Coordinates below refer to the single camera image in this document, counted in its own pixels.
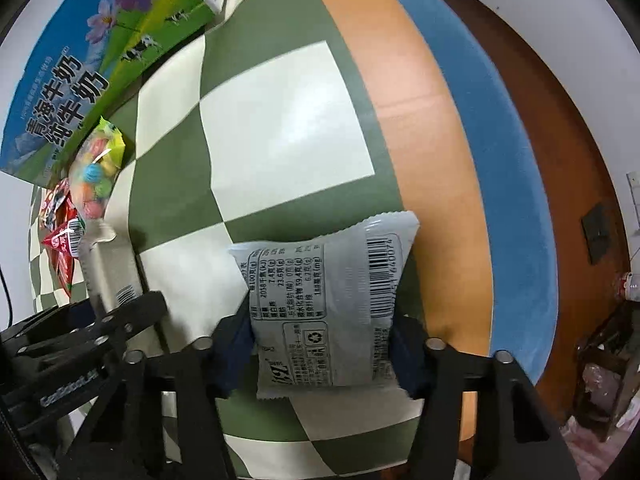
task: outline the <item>checkered tablecloth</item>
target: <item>checkered tablecloth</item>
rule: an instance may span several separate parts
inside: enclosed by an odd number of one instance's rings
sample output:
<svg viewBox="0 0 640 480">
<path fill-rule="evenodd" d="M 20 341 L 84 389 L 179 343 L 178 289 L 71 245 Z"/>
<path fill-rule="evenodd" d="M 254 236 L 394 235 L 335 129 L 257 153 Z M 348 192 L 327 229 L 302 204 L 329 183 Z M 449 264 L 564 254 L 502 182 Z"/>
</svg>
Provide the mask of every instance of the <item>checkered tablecloth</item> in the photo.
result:
<svg viewBox="0 0 640 480">
<path fill-rule="evenodd" d="M 401 210 L 380 127 L 321 0 L 227 0 L 223 25 L 163 65 L 110 120 L 135 144 L 105 218 L 130 237 L 161 290 L 172 351 L 232 314 L 246 285 L 233 242 L 304 240 Z M 68 300 L 30 230 L 34 308 Z M 86 296 L 76 266 L 72 301 Z M 421 311 L 416 288 L 407 309 Z M 322 478 L 401 463 L 421 402 L 399 389 L 220 400 L 240 476 Z M 168 453 L 177 452 L 166 407 Z"/>
</svg>

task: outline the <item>red snack bag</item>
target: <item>red snack bag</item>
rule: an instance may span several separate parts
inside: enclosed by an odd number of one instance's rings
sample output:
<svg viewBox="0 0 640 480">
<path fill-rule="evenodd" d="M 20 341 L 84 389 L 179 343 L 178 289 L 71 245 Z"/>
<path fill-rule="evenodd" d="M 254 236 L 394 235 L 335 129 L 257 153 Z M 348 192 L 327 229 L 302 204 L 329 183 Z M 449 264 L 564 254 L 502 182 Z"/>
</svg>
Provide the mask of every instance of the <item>red snack bag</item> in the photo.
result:
<svg viewBox="0 0 640 480">
<path fill-rule="evenodd" d="M 40 205 L 40 211 L 38 217 L 40 218 L 40 225 L 49 231 L 55 231 L 56 227 L 60 224 L 63 217 L 61 211 L 62 206 L 65 204 L 69 195 L 69 179 L 65 178 L 56 184 L 56 187 L 49 189 L 42 204 Z"/>
<path fill-rule="evenodd" d="M 78 217 L 78 210 L 69 199 L 66 200 L 65 207 L 65 221 L 55 231 L 47 235 L 42 244 L 51 247 L 58 253 L 77 258 L 80 238 L 84 234 L 84 228 Z"/>
<path fill-rule="evenodd" d="M 58 253 L 56 262 L 56 274 L 60 285 L 68 295 L 71 297 L 71 282 L 74 278 L 74 267 L 76 265 L 75 260 L 71 254 Z"/>
</svg>

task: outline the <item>white paper package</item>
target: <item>white paper package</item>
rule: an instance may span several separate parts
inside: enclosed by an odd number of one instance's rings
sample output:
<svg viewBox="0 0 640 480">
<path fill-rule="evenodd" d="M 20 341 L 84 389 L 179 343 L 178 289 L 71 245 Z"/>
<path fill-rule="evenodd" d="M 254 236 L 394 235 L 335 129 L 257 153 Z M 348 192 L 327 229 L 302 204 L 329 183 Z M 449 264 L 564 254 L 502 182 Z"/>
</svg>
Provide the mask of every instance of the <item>white paper package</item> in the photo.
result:
<svg viewBox="0 0 640 480">
<path fill-rule="evenodd" d="M 383 213 L 305 242 L 229 249 L 249 288 L 258 398 L 394 384 L 388 334 L 418 227 L 411 211 Z"/>
</svg>

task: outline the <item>barcode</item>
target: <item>barcode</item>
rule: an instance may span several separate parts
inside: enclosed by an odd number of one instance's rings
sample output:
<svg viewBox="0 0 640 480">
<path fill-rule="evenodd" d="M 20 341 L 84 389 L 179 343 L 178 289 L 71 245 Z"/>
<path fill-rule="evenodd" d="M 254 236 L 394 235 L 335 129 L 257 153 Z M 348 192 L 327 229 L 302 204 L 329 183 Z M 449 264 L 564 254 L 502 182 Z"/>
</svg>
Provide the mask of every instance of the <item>barcode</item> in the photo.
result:
<svg viewBox="0 0 640 480">
<path fill-rule="evenodd" d="M 80 240 L 82 239 L 82 226 L 78 218 L 72 218 L 68 222 L 68 240 L 69 240 L 69 252 L 74 258 L 78 257 L 78 247 Z"/>
<path fill-rule="evenodd" d="M 118 291 L 116 299 L 118 300 L 118 306 L 123 306 L 127 301 L 134 300 L 136 297 L 136 291 L 133 290 L 132 285 L 127 285 L 125 288 Z"/>
<path fill-rule="evenodd" d="M 367 239 L 371 317 L 388 317 L 394 312 L 396 279 L 389 269 L 390 253 L 394 254 L 394 247 L 388 238 Z"/>
</svg>

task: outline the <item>black cable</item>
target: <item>black cable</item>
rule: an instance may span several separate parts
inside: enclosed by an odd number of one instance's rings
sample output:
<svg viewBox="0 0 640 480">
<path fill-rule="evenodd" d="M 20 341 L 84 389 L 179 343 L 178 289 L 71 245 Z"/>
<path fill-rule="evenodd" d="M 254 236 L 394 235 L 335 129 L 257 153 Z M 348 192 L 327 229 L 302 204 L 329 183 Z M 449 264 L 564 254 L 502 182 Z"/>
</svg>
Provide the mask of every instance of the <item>black cable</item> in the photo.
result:
<svg viewBox="0 0 640 480">
<path fill-rule="evenodd" d="M 6 286 L 6 281 L 4 280 L 4 273 L 2 272 L 2 267 L 0 267 L 0 280 L 2 281 L 2 287 L 4 288 L 4 294 L 6 296 L 6 304 L 9 307 L 9 328 L 12 324 L 14 324 L 14 306 L 11 304 L 11 297 L 9 296 L 9 289 Z"/>
</svg>

